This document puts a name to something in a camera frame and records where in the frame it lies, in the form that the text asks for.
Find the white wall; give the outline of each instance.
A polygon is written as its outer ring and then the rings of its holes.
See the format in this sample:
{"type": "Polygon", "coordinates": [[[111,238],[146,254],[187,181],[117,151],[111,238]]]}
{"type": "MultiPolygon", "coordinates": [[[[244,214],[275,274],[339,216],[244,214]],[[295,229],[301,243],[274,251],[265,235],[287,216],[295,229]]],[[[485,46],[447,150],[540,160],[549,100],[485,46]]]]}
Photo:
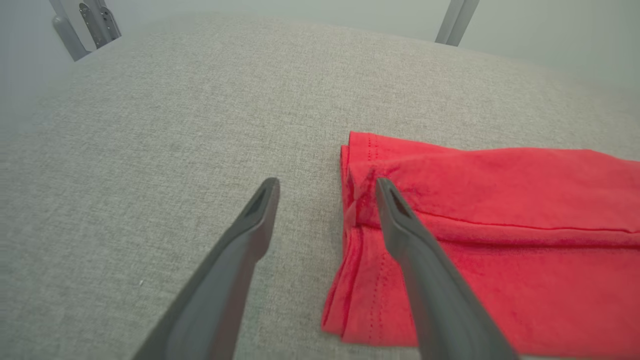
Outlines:
{"type": "MultiPolygon", "coordinates": [[[[433,41],[449,0],[106,0],[123,36],[185,12],[310,19],[433,41]]],[[[30,101],[72,60],[48,0],[0,0],[0,111],[30,101]]],[[[480,0],[460,47],[640,88],[640,0],[480,0]]]]}
{"type": "Polygon", "coordinates": [[[26,114],[73,59],[53,30],[48,0],[0,0],[0,111],[26,114]]]}
{"type": "Polygon", "coordinates": [[[434,41],[449,0],[105,0],[122,33],[172,14],[216,10],[308,19],[434,41]]]}
{"type": "Polygon", "coordinates": [[[460,47],[640,89],[640,0],[480,0],[460,47]]]}

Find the folded fabric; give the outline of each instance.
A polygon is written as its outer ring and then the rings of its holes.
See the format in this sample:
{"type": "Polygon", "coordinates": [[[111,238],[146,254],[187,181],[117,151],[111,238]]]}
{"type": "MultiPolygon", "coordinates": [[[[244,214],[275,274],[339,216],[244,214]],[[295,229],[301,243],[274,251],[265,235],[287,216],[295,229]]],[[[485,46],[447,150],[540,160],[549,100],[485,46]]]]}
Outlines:
{"type": "Polygon", "coordinates": [[[344,257],[324,331],[417,346],[378,218],[375,182],[387,177],[519,353],[640,359],[640,162],[351,133],[340,164],[344,257]]]}

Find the gray fabric surface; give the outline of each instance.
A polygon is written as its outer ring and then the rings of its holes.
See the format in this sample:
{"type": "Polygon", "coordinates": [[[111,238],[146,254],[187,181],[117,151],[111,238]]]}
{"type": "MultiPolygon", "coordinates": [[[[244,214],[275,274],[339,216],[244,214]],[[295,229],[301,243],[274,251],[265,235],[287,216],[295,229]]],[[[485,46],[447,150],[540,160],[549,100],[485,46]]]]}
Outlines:
{"type": "Polygon", "coordinates": [[[277,176],[236,357],[415,359],[320,331],[349,131],[640,160],[638,105],[616,94],[455,47],[215,13],[127,34],[39,104],[3,119],[3,358],[127,359],[277,176]]]}

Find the seam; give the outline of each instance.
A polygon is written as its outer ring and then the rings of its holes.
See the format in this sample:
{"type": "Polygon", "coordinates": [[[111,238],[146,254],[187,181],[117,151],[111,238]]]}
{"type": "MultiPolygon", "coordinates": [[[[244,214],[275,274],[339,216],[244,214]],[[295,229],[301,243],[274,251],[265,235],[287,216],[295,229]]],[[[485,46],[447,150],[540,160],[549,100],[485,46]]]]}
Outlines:
{"type": "MultiPolygon", "coordinates": [[[[358,241],[362,241],[362,239],[364,238],[364,232],[362,231],[362,229],[358,229],[358,234],[360,235],[360,239],[358,239],[358,241]]],[[[358,254],[358,258],[355,261],[354,269],[355,271],[353,272],[353,276],[351,277],[352,281],[348,283],[349,286],[349,293],[345,296],[345,304],[349,304],[346,309],[344,310],[344,318],[342,319],[342,332],[340,333],[340,337],[344,336],[344,332],[347,329],[347,323],[349,322],[349,314],[351,312],[351,298],[353,297],[353,286],[356,283],[356,279],[358,278],[358,271],[360,269],[360,262],[362,260],[362,252],[364,251],[364,246],[360,247],[360,253],[358,254]]]]}
{"type": "MultiPolygon", "coordinates": [[[[380,264],[380,268],[382,270],[385,270],[385,263],[387,262],[387,253],[383,252],[382,253],[382,259],[381,259],[381,264],[380,264]]],[[[386,292],[386,288],[387,288],[387,274],[385,274],[382,277],[382,294],[384,294],[386,292]]],[[[378,343],[381,344],[382,343],[382,307],[378,304],[378,343]]]]}
{"type": "Polygon", "coordinates": [[[373,307],[376,304],[377,300],[378,300],[378,284],[380,283],[380,272],[381,270],[378,269],[378,276],[376,277],[376,285],[373,289],[373,296],[371,299],[371,308],[369,308],[369,341],[367,341],[367,344],[369,345],[373,345],[371,343],[371,338],[373,336],[373,324],[375,322],[374,317],[373,317],[373,307]]]}
{"type": "MultiPolygon", "coordinates": [[[[375,229],[375,230],[381,230],[380,226],[371,226],[369,224],[356,224],[356,227],[368,227],[370,229],[375,229]]],[[[478,246],[478,247],[485,247],[485,246],[491,246],[491,247],[495,247],[495,248],[519,248],[519,249],[526,249],[526,248],[546,248],[546,249],[638,249],[639,246],[638,245],[631,245],[631,244],[616,244],[616,243],[611,243],[611,245],[602,245],[602,244],[587,244],[587,243],[581,243],[581,244],[555,244],[555,243],[492,243],[492,242],[487,242],[487,241],[470,241],[470,240],[446,240],[446,239],[440,239],[437,238],[439,243],[451,243],[451,244],[463,244],[463,245],[468,245],[468,246],[478,246]]]]}
{"type": "Polygon", "coordinates": [[[432,217],[446,218],[446,219],[449,219],[449,220],[453,220],[453,221],[457,221],[457,222],[464,222],[466,224],[473,224],[473,225],[487,225],[487,226],[500,226],[500,227],[520,227],[520,228],[523,228],[523,229],[534,229],[534,230],[617,231],[617,232],[627,233],[627,234],[640,234],[640,231],[629,231],[629,230],[626,230],[626,229],[588,229],[588,228],[583,228],[583,227],[536,227],[536,226],[516,225],[516,224],[492,224],[492,223],[484,223],[484,222],[473,222],[473,221],[464,220],[464,219],[460,219],[460,218],[448,217],[446,215],[428,213],[428,212],[421,211],[421,210],[414,210],[414,211],[417,212],[417,213],[421,213],[421,214],[424,214],[424,215],[429,215],[429,216],[432,216],[432,217]]]}
{"type": "Polygon", "coordinates": [[[376,139],[376,143],[375,143],[375,145],[376,145],[376,157],[374,159],[378,160],[378,135],[376,135],[375,139],[376,139]]]}

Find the red cloth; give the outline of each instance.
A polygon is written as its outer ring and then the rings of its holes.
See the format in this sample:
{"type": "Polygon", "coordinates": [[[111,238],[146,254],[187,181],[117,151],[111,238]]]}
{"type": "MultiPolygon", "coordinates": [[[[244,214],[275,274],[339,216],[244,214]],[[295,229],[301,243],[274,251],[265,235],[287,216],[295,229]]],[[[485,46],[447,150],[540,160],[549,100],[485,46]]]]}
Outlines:
{"type": "Polygon", "coordinates": [[[324,331],[417,346],[380,230],[375,180],[387,177],[519,353],[640,359],[640,162],[351,133],[340,164],[344,257],[324,331]]]}

